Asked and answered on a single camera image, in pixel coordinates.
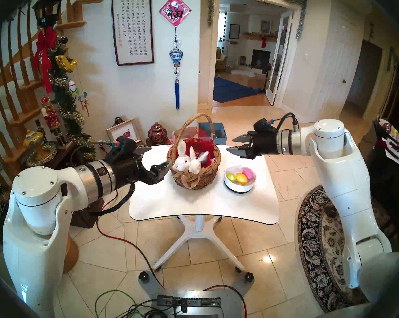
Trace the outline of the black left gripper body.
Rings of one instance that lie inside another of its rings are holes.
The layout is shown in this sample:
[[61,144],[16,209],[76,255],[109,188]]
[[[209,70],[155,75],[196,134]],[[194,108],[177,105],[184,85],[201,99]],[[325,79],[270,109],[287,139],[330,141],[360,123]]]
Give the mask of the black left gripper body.
[[115,183],[113,188],[120,189],[129,183],[143,182],[151,185],[148,171],[142,164],[143,155],[135,155],[131,158],[113,163]]

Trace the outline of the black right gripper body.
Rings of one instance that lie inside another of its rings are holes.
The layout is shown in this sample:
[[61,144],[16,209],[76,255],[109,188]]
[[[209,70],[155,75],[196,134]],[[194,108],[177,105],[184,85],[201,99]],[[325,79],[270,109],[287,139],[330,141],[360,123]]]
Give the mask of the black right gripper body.
[[249,135],[251,136],[251,152],[249,159],[255,159],[257,156],[262,155],[278,155],[278,142],[277,137],[279,132],[257,132],[250,131]]

